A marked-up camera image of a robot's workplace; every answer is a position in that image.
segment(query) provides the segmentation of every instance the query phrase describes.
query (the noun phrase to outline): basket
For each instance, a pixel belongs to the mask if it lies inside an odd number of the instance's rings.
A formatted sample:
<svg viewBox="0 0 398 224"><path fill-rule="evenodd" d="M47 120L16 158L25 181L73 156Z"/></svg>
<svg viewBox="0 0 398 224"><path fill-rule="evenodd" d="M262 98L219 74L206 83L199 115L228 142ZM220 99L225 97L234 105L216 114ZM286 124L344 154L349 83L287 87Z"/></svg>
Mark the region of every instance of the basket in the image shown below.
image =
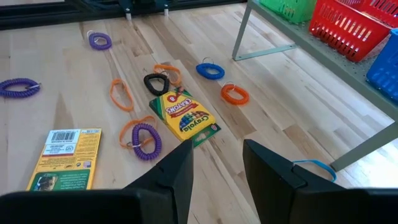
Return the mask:
<svg viewBox="0 0 398 224"><path fill-rule="evenodd" d="M309 21L317 0L260 0L260 3L292 23Z"/></svg>
<svg viewBox="0 0 398 224"><path fill-rule="evenodd" d="M391 26L398 26L396 14L398 0L318 0L309 29L348 60L359 62L382 50Z"/></svg>
<svg viewBox="0 0 398 224"><path fill-rule="evenodd" d="M398 103L398 29L391 36L366 74L368 82Z"/></svg>

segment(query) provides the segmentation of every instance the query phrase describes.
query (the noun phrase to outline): green plastic basket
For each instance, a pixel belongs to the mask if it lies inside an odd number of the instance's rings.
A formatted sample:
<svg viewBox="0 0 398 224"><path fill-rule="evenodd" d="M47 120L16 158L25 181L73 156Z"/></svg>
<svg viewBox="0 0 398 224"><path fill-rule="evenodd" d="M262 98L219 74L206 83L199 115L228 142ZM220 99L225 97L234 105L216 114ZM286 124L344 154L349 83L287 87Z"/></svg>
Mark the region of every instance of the green plastic basket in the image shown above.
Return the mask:
<svg viewBox="0 0 398 224"><path fill-rule="evenodd" d="M292 23L309 21L317 0L260 0L270 10Z"/></svg>

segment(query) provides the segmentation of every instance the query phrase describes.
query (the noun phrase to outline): orange coil keychain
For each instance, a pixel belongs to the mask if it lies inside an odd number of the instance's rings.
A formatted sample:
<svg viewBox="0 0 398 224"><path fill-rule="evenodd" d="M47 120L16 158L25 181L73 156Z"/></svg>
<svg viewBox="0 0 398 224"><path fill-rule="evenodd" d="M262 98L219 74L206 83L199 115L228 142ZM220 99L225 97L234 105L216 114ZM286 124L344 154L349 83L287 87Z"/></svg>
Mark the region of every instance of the orange coil keychain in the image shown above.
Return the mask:
<svg viewBox="0 0 398 224"><path fill-rule="evenodd" d="M170 78L170 83L173 86L179 87L181 85L182 77L181 77L181 72L178 68L171 66L171 65L161 65L161 64L156 64L154 66L154 72L155 73L162 73L161 70L171 70L177 73L177 80L172 81Z"/></svg>
<svg viewBox="0 0 398 224"><path fill-rule="evenodd" d="M131 102L131 105L130 105L130 106L123 106L122 104L120 104L120 103L114 98L112 92L113 92L113 88L114 88L117 84L122 84L124 90L125 90L126 93L127 93L127 97L129 98L129 101ZM122 110L124 110L124 111L127 111L127 112L132 111L132 110L134 109L134 102L133 102L133 100L132 100L132 96L131 96L131 94L130 94L130 91L129 91L129 89L127 88L126 83L125 83L123 80L121 80L120 78L114 79L114 80L112 81L111 89L110 89L110 91L109 91L109 95L111 96L111 99L112 99L113 103L114 103L116 106L118 106L118 108L120 108L120 109L122 109Z"/></svg>
<svg viewBox="0 0 398 224"><path fill-rule="evenodd" d="M246 104L249 99L249 93L242 89L241 87L236 86L235 84L227 84L225 83L223 88L221 89L221 97L224 98L228 103L231 103L233 105L244 105ZM241 95L243 98L242 99L235 99L232 96L229 95L228 92L230 91L235 91L239 95Z"/></svg>
<svg viewBox="0 0 398 224"><path fill-rule="evenodd" d="M120 134L119 134L119 144L120 144L120 146L123 147L123 148L126 148L126 149L131 149L132 148L131 142L129 142L127 144L124 144L124 143L122 143L122 138L124 137L124 135L126 134L127 130L130 127L132 127L132 126L134 126L136 124L139 124L139 123L143 123L144 121L147 121L148 119L153 119L154 120L154 122L155 122L154 127L156 129L157 128L156 119L152 115L145 116L142 119L131 120L126 125L124 125L124 127L120 131ZM152 137L151 138L147 138L147 139L143 140L143 142L140 144L140 146L144 147L146 144L150 143L153 140L154 140L154 138L152 138Z"/></svg>

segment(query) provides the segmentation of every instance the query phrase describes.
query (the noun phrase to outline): blue rubber band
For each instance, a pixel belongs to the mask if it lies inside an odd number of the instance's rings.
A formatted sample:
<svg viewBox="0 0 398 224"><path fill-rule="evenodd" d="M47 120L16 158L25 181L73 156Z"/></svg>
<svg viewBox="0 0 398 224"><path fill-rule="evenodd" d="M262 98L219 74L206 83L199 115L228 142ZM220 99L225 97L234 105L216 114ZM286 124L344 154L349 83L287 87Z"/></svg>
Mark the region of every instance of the blue rubber band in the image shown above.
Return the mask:
<svg viewBox="0 0 398 224"><path fill-rule="evenodd" d="M315 165L317 165L318 167L321 167L322 169L326 170L329 172L329 174L333 177L333 179L331 180L332 182L334 182L337 179L337 175L336 172L330 168L330 166L324 164L323 162L316 160L316 159L303 159L303 160L299 160L299 161L292 161L294 164L299 164L299 163L305 163L305 162L312 162Z"/></svg>

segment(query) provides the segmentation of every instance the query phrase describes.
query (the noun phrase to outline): purple coil keychain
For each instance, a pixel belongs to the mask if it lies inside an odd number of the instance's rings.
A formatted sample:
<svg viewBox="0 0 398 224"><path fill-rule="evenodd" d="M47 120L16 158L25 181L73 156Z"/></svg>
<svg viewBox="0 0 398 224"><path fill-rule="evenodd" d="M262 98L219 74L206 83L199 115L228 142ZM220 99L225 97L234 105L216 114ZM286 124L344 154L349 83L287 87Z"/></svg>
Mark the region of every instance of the purple coil keychain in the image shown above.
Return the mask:
<svg viewBox="0 0 398 224"><path fill-rule="evenodd" d="M90 46L95 50L108 50L112 47L112 40L106 34L89 30L86 35L88 37L88 41L90 42ZM97 44L97 41L100 38L104 39L106 44Z"/></svg>
<svg viewBox="0 0 398 224"><path fill-rule="evenodd" d="M155 150L151 153L144 153L141 149L138 134L139 131L142 129L147 130L155 140ZM155 130L154 127L149 124L140 123L135 125L135 127L132 129L132 148L134 149L134 152L136 153L138 158L145 161L153 160L160 154L162 150L162 139L160 138L159 133Z"/></svg>
<svg viewBox="0 0 398 224"><path fill-rule="evenodd" d="M6 90L10 86L26 85L25 91ZM15 78L0 83L0 96L6 98L26 98L36 94L40 90L40 84L28 78Z"/></svg>

